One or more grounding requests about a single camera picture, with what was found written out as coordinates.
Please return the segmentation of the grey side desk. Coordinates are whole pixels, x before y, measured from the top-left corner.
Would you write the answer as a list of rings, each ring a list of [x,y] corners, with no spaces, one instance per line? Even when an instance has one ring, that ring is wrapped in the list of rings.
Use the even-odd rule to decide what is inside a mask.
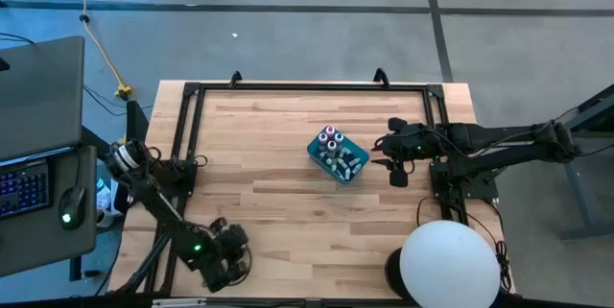
[[[91,252],[96,247],[96,150],[92,146],[48,158],[52,205],[0,220],[0,277],[23,272]],[[81,187],[83,222],[61,227],[60,198]]]

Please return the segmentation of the white mug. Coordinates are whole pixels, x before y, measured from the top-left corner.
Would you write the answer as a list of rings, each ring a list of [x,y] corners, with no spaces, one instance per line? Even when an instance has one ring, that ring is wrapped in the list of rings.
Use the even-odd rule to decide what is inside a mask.
[[[98,208],[97,209],[97,220],[96,226],[98,228],[108,228],[112,226],[114,223],[115,217],[108,209]]]

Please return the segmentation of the black computer mouse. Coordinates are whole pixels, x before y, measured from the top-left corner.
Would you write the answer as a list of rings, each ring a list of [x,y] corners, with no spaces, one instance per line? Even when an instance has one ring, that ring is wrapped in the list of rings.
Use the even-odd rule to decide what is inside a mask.
[[[64,230],[74,230],[84,221],[85,189],[73,186],[65,190],[59,198],[59,224]]]

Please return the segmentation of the clear drink bottle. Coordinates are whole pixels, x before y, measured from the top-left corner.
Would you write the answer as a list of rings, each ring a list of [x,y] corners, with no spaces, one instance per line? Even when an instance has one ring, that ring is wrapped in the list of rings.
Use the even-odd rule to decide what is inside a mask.
[[[111,203],[111,191],[102,178],[96,183],[96,204],[98,209],[107,209]]]

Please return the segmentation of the grey metal cart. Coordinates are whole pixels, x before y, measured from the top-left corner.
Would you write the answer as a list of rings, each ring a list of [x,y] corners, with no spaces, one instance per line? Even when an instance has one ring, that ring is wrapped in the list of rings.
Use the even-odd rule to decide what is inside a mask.
[[[563,125],[575,139],[608,142],[599,149],[583,153],[579,158],[614,154],[614,83],[573,107],[572,111],[575,114]],[[570,162],[564,169],[578,209],[581,227],[562,233],[560,240],[563,243],[571,243],[614,236],[614,221],[608,222],[603,217],[597,194],[590,193],[583,186],[578,166]]]

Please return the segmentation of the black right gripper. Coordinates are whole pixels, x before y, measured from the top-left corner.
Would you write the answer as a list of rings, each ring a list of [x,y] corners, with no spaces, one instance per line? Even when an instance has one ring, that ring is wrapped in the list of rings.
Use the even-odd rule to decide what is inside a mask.
[[[373,159],[372,163],[392,168],[394,162],[391,159],[412,161],[437,156],[437,137],[426,125],[390,118],[388,127],[390,134],[376,139],[372,150],[381,151],[383,148],[383,154],[389,158]]]

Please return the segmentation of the blue plastic bin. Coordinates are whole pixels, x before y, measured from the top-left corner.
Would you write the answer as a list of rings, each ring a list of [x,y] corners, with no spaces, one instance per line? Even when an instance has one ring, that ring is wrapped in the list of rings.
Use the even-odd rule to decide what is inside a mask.
[[[342,146],[337,149],[337,155],[334,158],[328,158],[327,155],[326,155],[326,151],[320,151],[319,150],[319,142],[318,142],[319,134],[321,132],[324,132],[326,127],[324,127],[317,134],[317,136],[311,141],[311,143],[307,146],[307,153],[318,164],[318,166],[320,168],[322,168],[326,173],[328,173],[336,181],[338,181],[341,184],[349,184],[350,182],[352,182],[356,178],[357,175],[359,175],[363,171],[365,166],[368,164],[368,162],[369,162],[369,154],[367,153],[367,151],[363,150],[356,143],[354,143],[351,139],[346,137],[345,134],[342,132],[342,134],[344,135],[344,141],[342,143]],[[328,142],[331,141],[331,140],[334,140],[334,135],[333,136],[328,136]],[[349,150],[352,152],[352,154],[342,155],[341,154],[341,149],[343,147],[349,148]],[[331,165],[331,163],[333,161],[337,161],[337,158],[339,158],[339,157],[341,157],[344,160],[344,162],[347,165],[347,167],[344,168],[344,167],[340,166],[340,170],[339,171],[333,172],[331,170],[331,168],[330,168],[330,165]],[[359,157],[361,159],[360,164],[363,165],[362,169],[357,174],[353,174],[352,173],[354,167],[357,164],[354,165],[354,166],[350,166],[349,165],[349,162],[354,157]],[[346,168],[350,168],[350,170],[351,170],[351,176],[350,176],[349,180],[346,180],[343,177],[343,172],[345,171]]]

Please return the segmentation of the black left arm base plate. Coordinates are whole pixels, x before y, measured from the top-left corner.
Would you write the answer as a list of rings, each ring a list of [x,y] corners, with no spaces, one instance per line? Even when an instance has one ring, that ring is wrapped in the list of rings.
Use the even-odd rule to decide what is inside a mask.
[[[197,164],[171,157],[151,164],[147,172],[166,198],[188,198],[194,190]]]

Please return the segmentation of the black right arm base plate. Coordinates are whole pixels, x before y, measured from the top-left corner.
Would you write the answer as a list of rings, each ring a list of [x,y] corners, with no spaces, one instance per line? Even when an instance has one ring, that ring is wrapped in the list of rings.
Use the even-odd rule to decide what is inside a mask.
[[[500,170],[488,170],[465,177],[453,178],[447,162],[433,162],[429,169],[435,196],[441,200],[479,199],[497,201],[495,178]]]

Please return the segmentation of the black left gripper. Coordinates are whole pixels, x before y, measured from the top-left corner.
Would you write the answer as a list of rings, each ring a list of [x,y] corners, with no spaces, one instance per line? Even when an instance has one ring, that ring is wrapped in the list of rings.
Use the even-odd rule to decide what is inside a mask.
[[[249,275],[249,248],[241,248],[216,259],[206,268],[205,286],[211,293],[219,292],[227,285],[236,285]]]

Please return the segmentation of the black backlit keyboard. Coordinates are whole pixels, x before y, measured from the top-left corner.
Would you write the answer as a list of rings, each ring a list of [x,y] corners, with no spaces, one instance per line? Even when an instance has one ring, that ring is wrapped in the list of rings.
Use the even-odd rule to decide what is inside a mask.
[[[0,220],[51,205],[46,159],[0,167]]]

